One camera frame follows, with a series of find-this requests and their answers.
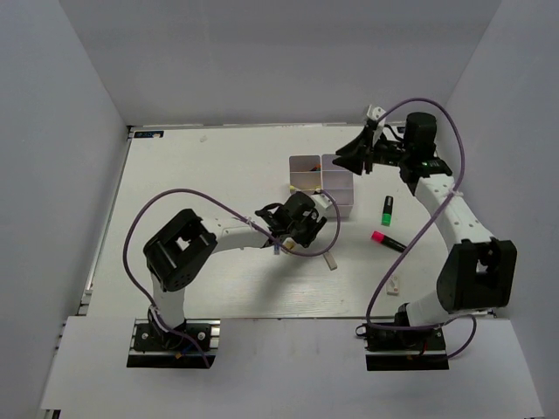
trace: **white wall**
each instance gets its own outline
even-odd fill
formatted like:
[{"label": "white wall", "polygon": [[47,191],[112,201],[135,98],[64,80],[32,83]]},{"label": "white wall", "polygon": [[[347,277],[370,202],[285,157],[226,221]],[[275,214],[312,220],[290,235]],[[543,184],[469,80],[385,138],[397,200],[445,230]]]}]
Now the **white wall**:
[{"label": "white wall", "polygon": [[61,0],[128,125],[447,101],[500,0]]},{"label": "white wall", "polygon": [[126,128],[56,0],[0,4],[0,417],[35,417]]},{"label": "white wall", "polygon": [[[559,417],[557,22],[556,1],[504,1],[448,102],[466,142],[468,202],[518,247],[508,313],[550,418]],[[448,130],[442,137],[455,157]]]}]

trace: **purple cable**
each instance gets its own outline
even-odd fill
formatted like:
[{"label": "purple cable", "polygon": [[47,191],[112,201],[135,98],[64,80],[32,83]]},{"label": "purple cable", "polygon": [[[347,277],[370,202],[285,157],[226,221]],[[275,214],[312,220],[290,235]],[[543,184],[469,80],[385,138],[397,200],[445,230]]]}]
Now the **purple cable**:
[{"label": "purple cable", "polygon": [[[433,329],[433,328],[439,328],[439,327],[442,327],[444,325],[447,325],[447,324],[453,322],[456,319],[456,318],[450,319],[446,323],[438,323],[438,324],[434,324],[434,325],[425,325],[425,326],[386,326],[386,325],[378,325],[377,323],[373,323],[370,319],[370,315],[371,315],[371,311],[373,309],[373,305],[375,304],[376,299],[378,298],[379,294],[381,293],[381,290],[386,285],[386,283],[389,281],[390,275],[392,275],[392,273],[394,273],[394,271],[402,263],[404,258],[406,256],[408,256],[408,253],[410,253],[411,249],[413,249],[413,247],[417,244],[419,239],[435,223],[438,216],[440,216],[440,214],[445,210],[446,206],[454,198],[454,193],[456,193],[458,191],[458,188],[459,188],[460,184],[462,183],[462,180],[464,179],[464,171],[466,169],[466,156],[465,156],[465,151],[464,151],[464,143],[462,142],[462,138],[460,137],[460,133],[458,131],[458,128],[456,127],[456,124],[454,123],[454,120],[452,119],[452,116],[437,101],[427,99],[427,98],[410,98],[410,99],[407,99],[407,100],[403,100],[400,103],[397,103],[396,105],[394,105],[388,111],[386,111],[382,116],[380,116],[378,118],[378,120],[385,119],[387,116],[389,116],[395,110],[397,110],[399,107],[401,107],[401,106],[403,106],[407,103],[410,103],[410,102],[430,103],[431,105],[434,105],[435,107],[437,107],[443,113],[443,115],[446,117],[446,119],[448,120],[448,122],[450,123],[450,125],[452,127],[452,131],[454,132],[454,135],[456,136],[456,140],[457,140],[457,143],[458,143],[459,152],[460,152],[460,171],[459,171],[459,175],[456,179],[456,182],[454,183],[454,186],[452,187],[452,193],[450,193],[448,195],[448,197],[435,210],[435,212],[433,212],[431,218],[429,218],[429,221],[427,221],[427,223],[423,226],[423,228],[417,233],[417,235],[408,244],[407,248],[398,256],[398,258],[396,259],[394,264],[392,264],[392,266],[387,270],[386,274],[384,274],[383,279],[378,284],[378,287],[375,289],[375,292],[373,293],[373,297],[370,299],[369,305],[367,306],[366,316],[365,316],[365,319],[367,320],[367,324],[370,327],[374,327],[376,329],[383,329],[383,330],[430,330],[430,329]],[[473,320],[473,329],[472,329],[472,333],[470,335],[470,338],[466,341],[466,343],[460,349],[458,349],[456,352],[448,355],[448,357],[446,357],[446,359],[450,359],[453,356],[456,356],[456,355],[460,354],[462,351],[464,351],[464,349],[466,349],[466,347],[472,341],[473,336],[475,335],[475,332],[476,332],[476,329],[477,329],[477,322],[476,322],[476,319],[471,314],[467,315],[467,317],[470,317]]]},{"label": "purple cable", "polygon": [[169,327],[165,324],[165,322],[163,321],[161,316],[159,316],[159,314],[157,313],[157,310],[156,310],[157,305],[155,304],[154,298],[149,294],[149,292],[143,286],[141,286],[141,284],[138,282],[138,280],[135,278],[134,274],[130,270],[130,265],[128,264],[128,247],[130,247],[130,240],[132,239],[132,235],[134,234],[134,231],[135,231],[138,223],[140,222],[141,218],[143,217],[143,215],[146,213],[146,211],[148,210],[149,207],[151,207],[155,202],[159,201],[164,196],[172,195],[172,194],[178,194],[178,193],[185,193],[185,194],[200,196],[204,199],[207,199],[211,203],[215,203],[219,208],[221,208],[221,209],[229,212],[230,214],[234,215],[239,221],[242,221],[243,223],[246,223],[246,224],[250,225],[256,231],[259,231],[264,236],[268,237],[272,242],[277,244],[279,247],[281,247],[287,253],[290,253],[290,254],[295,255],[295,256],[301,256],[301,257],[304,257],[304,258],[313,258],[313,257],[316,257],[316,256],[321,256],[324,253],[328,252],[330,249],[332,249],[332,247],[334,247],[335,242],[338,240],[338,236],[340,236],[340,227],[342,225],[342,216],[340,215],[340,209],[338,208],[338,205],[335,202],[335,199],[327,191],[320,190],[320,193],[325,195],[332,202],[332,205],[334,206],[335,219],[336,219],[336,229],[335,229],[334,238],[332,239],[330,244],[328,246],[326,246],[326,248],[324,248],[321,251],[317,251],[315,253],[302,253],[302,252],[299,252],[299,251],[289,250],[286,246],[283,245],[283,243],[281,243],[281,241],[278,238],[272,236],[272,234],[270,234],[268,231],[264,230],[259,225],[253,223],[251,220],[249,220],[245,216],[241,216],[237,211],[235,211],[234,209],[229,208],[228,206],[221,203],[217,199],[214,199],[211,196],[206,195],[203,192],[198,192],[197,190],[194,190],[194,189],[177,188],[177,189],[165,190],[165,191],[161,192],[160,194],[157,194],[156,196],[151,198],[140,209],[140,212],[138,212],[138,215],[134,218],[134,221],[130,225],[130,229],[128,229],[128,233],[127,233],[126,238],[124,240],[124,245],[122,246],[122,264],[124,265],[124,271],[127,273],[128,277],[132,281],[132,284],[134,284],[134,286],[136,288],[138,288],[138,290],[140,290],[140,292],[143,295],[146,296],[146,298],[149,300],[149,303],[155,308],[155,310],[153,310],[152,313],[155,315],[157,321],[159,323],[161,323],[161,325],[163,327],[165,327],[169,331],[169,333],[173,333],[176,336],[180,336],[181,338],[185,338],[186,340],[188,340],[196,348],[196,350],[200,353],[200,355],[202,355],[205,366],[207,368],[210,368],[210,363],[208,362],[208,358],[206,357],[206,355],[205,355],[204,351],[202,350],[202,348],[200,347],[200,345],[198,345],[198,343],[194,339],[192,339],[188,334],[178,332],[177,330],[174,330],[174,329],[172,329],[171,327]]}]

